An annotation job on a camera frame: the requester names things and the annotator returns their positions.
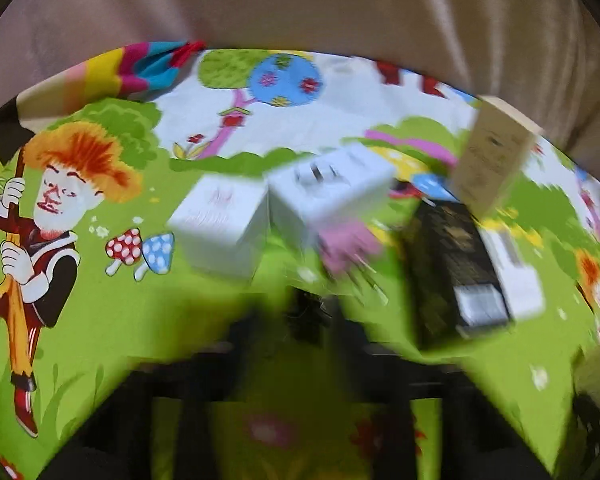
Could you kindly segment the white rounded case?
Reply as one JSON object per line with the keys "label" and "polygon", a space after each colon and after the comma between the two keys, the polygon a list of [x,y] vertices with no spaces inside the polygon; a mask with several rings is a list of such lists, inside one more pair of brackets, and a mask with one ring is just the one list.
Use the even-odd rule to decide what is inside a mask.
{"label": "white rounded case", "polygon": [[522,260],[516,240],[507,230],[479,229],[492,266],[515,321],[536,318],[545,310],[542,284],[535,268]]}

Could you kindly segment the black binder clip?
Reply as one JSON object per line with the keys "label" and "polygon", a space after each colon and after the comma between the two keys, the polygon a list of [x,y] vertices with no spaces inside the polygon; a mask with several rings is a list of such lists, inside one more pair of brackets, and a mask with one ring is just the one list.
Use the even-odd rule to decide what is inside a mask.
{"label": "black binder clip", "polygon": [[329,320],[321,296],[297,287],[288,289],[285,321],[295,341],[319,347],[322,344],[322,330]]}

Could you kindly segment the black gold box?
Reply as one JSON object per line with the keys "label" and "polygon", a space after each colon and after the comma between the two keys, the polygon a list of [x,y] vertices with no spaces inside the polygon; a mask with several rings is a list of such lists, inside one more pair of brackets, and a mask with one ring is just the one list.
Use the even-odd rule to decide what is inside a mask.
{"label": "black gold box", "polygon": [[400,231],[419,347],[437,349],[513,321],[504,288],[467,207],[422,200]]}

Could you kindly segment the white box with red logo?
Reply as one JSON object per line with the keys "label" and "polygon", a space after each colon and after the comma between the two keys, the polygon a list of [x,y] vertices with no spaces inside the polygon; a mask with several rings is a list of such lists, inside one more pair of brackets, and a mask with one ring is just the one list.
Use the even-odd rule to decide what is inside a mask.
{"label": "white box with red logo", "polygon": [[166,224],[193,268],[249,280],[270,225],[268,187],[259,180],[205,174]]}

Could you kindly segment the pink binder clip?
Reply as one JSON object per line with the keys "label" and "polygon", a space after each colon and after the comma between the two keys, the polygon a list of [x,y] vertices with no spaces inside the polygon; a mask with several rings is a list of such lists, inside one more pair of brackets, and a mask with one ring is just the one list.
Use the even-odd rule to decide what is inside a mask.
{"label": "pink binder clip", "polygon": [[359,295],[369,289],[385,306],[389,298],[372,266],[383,251],[384,245],[360,220],[330,224],[317,232],[317,253],[326,276],[332,282],[347,278]]}

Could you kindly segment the colourful cartoon tablecloth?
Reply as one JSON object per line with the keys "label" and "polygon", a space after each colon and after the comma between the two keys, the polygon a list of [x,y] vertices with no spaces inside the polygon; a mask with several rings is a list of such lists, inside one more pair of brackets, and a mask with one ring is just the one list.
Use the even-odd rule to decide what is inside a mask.
{"label": "colourful cartoon tablecloth", "polygon": [[[337,370],[341,306],[370,340],[468,375],[550,478],[600,456],[600,409],[574,385],[600,344],[600,182],[542,135],[478,231],[507,230],[538,272],[545,310],[472,339],[419,347],[400,231],[422,200],[460,202],[449,174],[479,98],[411,70],[321,52],[142,42],[63,70],[0,108],[0,473],[43,479],[55,453],[138,364],[213,344],[251,301],[324,301],[322,344],[276,332],[212,422],[222,479],[373,479],[353,440],[370,409]],[[249,280],[193,268],[169,229],[205,174],[259,180],[359,143],[396,166],[362,216],[384,245],[382,306],[332,282],[314,245],[274,228]]]}

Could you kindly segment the long white box black logo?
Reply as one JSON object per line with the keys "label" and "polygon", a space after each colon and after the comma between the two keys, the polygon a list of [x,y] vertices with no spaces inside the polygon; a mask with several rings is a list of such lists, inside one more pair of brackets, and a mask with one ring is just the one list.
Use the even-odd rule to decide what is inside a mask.
{"label": "long white box black logo", "polygon": [[359,143],[296,160],[265,176],[271,221],[288,245],[306,249],[325,226],[385,203],[395,177],[396,166]]}

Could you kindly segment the tall beige box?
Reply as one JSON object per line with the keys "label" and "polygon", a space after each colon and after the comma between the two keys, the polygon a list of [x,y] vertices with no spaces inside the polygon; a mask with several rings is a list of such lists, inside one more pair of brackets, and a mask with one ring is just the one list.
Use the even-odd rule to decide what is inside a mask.
{"label": "tall beige box", "polygon": [[496,96],[480,96],[462,154],[449,174],[448,189],[482,219],[498,206],[521,172],[543,128]]}

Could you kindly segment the beige curtain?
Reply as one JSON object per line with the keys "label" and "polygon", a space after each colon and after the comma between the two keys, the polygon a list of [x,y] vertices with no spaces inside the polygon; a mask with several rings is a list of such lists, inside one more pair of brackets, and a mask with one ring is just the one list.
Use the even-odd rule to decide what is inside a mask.
{"label": "beige curtain", "polygon": [[600,179],[600,24],[584,0],[0,0],[0,106],[142,41],[354,54],[500,96]]}

